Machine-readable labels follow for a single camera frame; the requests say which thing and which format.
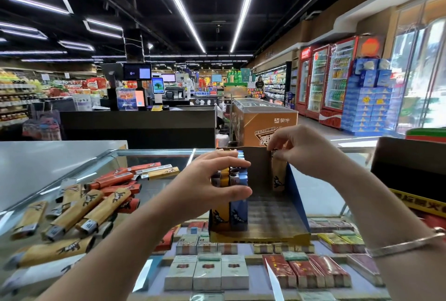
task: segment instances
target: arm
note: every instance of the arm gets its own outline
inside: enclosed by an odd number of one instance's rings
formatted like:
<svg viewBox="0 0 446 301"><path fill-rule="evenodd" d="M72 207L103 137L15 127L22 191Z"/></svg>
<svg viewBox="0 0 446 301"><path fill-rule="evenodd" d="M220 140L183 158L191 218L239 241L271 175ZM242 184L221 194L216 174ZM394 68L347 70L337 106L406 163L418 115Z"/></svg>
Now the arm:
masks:
<svg viewBox="0 0 446 301"><path fill-rule="evenodd" d="M377 177L312 129L303 125L280 129L271 137L268 148L281 149L275 156L333 185L352 211L368 248L433 234ZM375 262L394 301L444 300L446 246L442 240L376 258Z"/></svg>
<svg viewBox="0 0 446 301"><path fill-rule="evenodd" d="M150 253L173 226L227 201L246 199L246 186L217 188L219 169L249 167L237 151L215 151L193 161L157 196L132 213L38 301L121 301L131 293Z"/></svg>

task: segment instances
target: ceiling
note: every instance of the ceiling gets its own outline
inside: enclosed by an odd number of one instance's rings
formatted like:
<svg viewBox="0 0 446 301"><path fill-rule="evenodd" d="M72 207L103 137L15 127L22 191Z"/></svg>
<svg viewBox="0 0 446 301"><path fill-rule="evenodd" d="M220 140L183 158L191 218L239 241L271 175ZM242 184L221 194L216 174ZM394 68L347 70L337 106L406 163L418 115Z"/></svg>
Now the ceiling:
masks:
<svg viewBox="0 0 446 301"><path fill-rule="evenodd" d="M26 5L16 0L0 0L0 22L36 28L48 39L33 39L10 35L0 31L7 42L0 50L63 50L63 55L1 56L25 59L83 59L96 56L125 55L120 38L92 32L98 30L112 35L121 34L115 29L98 26L84 20L92 19L125 29L138 26L144 42L153 44L151 55L202 55L197 57L166 57L166 61L198 60L195 67L210 67L211 60L240 67L281 35L296 25L304 12L324 10L337 0L252 0L237 41L234 56L228 56L236 31L243 0L181 0L209 57L204 57L191 30L186 25L173 0L33 0L57 7L57 13ZM95 51L66 49L59 40L90 44ZM125 61L125 58L102 58L105 62Z"/></svg>

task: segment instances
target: hand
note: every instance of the hand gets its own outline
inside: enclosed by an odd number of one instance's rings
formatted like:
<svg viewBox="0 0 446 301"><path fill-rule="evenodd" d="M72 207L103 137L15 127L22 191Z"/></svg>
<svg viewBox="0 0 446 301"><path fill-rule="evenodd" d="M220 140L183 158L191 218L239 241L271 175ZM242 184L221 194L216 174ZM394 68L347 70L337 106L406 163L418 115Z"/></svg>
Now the hand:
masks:
<svg viewBox="0 0 446 301"><path fill-rule="evenodd" d="M202 154L153 199L154 203L169 211L172 226L196 218L223 203L246 199L253 193L247 186L214 187L210 183L211 175L218 170L251 166L250 162L237 156L237 151L223 150Z"/></svg>
<svg viewBox="0 0 446 301"><path fill-rule="evenodd" d="M268 143L268 150L274 149L279 149L274 157L330 184L359 166L314 129L304 125L278 129Z"/></svg>

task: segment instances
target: silver bracelet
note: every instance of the silver bracelet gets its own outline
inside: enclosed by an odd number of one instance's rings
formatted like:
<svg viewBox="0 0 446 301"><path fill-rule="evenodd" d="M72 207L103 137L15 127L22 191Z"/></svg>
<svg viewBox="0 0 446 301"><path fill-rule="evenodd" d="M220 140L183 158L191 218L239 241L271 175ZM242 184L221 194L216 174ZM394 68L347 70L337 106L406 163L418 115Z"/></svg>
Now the silver bracelet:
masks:
<svg viewBox="0 0 446 301"><path fill-rule="evenodd" d="M432 236L428 236L426 238L416 239L409 242L398 243L396 245L386 246L382 248L376 249L366 249L367 254L369 254L372 258L379 258L382 256L389 256L398 253L404 253L413 251L414 249L418 249L421 247L425 247L430 245L432 240L437 238L443 238L446 236L446 231L441 227L436 227L435 234Z"/></svg>

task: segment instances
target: black ceiling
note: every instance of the black ceiling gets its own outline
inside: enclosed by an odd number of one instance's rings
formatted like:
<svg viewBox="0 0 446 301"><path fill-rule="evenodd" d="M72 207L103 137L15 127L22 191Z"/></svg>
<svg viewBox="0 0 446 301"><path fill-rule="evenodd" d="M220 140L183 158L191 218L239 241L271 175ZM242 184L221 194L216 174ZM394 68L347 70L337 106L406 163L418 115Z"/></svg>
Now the black ceiling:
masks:
<svg viewBox="0 0 446 301"><path fill-rule="evenodd" d="M62 0L35 0L66 9ZM48 40L10 36L0 50L66 50L57 41L66 40L93 45L93 55L124 55L122 39L89 32L83 20L93 18L124 28L137 22L152 54L203 54L173 0L68 0L74 14L59 14L0 0L0 21L30 26L48 36ZM264 49L292 28L300 16L284 24L309 0L252 0L234 54L253 54ZM336 0L318 0L305 9L308 13L324 10ZM243 0L182 0L198 36L208 54L228 54L236 30ZM67 50L64 58L85 58L92 53ZM32 58L58 58L32 56Z"/></svg>

